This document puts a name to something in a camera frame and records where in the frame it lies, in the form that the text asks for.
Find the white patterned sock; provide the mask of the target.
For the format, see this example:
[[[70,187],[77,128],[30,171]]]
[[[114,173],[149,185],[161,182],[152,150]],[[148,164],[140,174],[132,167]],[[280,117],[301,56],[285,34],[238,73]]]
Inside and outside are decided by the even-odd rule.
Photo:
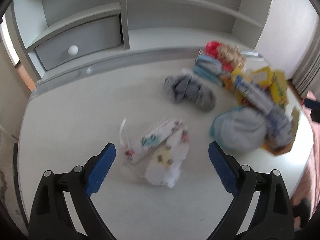
[[[146,181],[153,186],[174,187],[188,152],[188,130],[182,126],[168,137],[164,146],[154,152],[146,167]]]
[[[126,119],[121,123],[119,140],[124,148],[124,154],[131,164],[138,163],[148,154],[149,150],[157,148],[167,139],[175,139],[177,136],[180,141],[185,142],[188,137],[188,130],[181,120],[169,119],[146,132],[138,140],[131,142],[125,132],[125,122]]]

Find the pink bed blanket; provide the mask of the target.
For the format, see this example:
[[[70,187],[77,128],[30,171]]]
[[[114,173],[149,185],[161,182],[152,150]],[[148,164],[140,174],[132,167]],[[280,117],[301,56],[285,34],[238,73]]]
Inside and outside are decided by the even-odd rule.
[[[310,109],[303,106],[303,112],[313,132],[313,148],[302,178],[291,197],[291,203],[297,205],[303,198],[308,199],[311,204],[311,215],[313,215],[319,205],[319,123],[312,121]]]

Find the grey blue cloth bundle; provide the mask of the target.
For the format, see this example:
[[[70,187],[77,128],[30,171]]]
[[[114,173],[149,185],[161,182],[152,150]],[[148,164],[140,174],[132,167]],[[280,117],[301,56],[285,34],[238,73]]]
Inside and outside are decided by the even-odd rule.
[[[209,134],[224,150],[252,152],[265,141],[266,119],[251,107],[236,107],[218,115],[210,127]]]

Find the yellow snack packaging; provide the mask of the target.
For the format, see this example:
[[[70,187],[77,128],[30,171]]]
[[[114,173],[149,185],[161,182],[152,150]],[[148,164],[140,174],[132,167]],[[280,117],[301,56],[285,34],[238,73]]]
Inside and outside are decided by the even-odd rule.
[[[232,86],[241,103],[247,103],[259,111],[266,122],[266,139],[263,147],[274,155],[291,151],[296,139],[300,110],[288,105],[287,84],[283,72],[261,68],[248,75],[239,68],[231,72]]]

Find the grey window curtain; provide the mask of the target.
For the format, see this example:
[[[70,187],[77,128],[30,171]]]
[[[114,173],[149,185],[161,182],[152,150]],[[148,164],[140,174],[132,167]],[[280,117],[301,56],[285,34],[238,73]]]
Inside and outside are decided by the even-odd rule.
[[[319,99],[319,36],[294,73],[292,84],[301,98],[312,92]]]

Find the grey crumpled sock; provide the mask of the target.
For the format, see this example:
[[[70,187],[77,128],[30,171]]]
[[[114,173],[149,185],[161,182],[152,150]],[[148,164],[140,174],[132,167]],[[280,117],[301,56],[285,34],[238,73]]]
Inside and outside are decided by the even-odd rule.
[[[173,103],[188,101],[202,111],[209,112],[216,104],[213,91],[202,83],[191,69],[182,69],[177,76],[166,77],[164,90]]]

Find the blue striped wrapper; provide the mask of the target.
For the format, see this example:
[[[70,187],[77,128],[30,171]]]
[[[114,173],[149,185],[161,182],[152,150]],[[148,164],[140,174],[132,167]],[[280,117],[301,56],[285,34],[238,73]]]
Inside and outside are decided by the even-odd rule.
[[[221,80],[223,74],[222,63],[206,54],[204,50],[199,51],[195,60],[193,72],[220,87],[224,86],[223,81]]]

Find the red cap snack bag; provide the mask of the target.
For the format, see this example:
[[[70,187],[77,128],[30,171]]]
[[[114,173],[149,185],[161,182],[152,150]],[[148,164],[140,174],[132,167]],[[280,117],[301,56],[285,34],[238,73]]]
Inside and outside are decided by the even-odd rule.
[[[244,69],[246,64],[246,57],[241,54],[238,47],[221,42],[208,42],[205,46],[205,53],[220,61],[223,70],[228,72],[234,69]]]

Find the grey drawer white knob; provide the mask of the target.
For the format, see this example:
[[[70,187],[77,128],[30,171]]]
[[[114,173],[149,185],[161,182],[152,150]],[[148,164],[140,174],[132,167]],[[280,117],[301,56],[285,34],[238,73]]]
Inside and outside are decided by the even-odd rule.
[[[51,70],[73,59],[120,45],[120,17],[116,15],[64,31],[37,46],[35,51],[45,70]]]

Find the grey desk shelf unit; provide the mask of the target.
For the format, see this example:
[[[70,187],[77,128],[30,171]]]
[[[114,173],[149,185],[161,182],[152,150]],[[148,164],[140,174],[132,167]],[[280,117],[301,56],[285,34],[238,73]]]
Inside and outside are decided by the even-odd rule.
[[[254,49],[273,0],[12,0],[4,16],[20,61],[39,83],[121,54],[201,48],[221,40]],[[121,45],[45,70],[35,48],[79,25],[120,17]]]

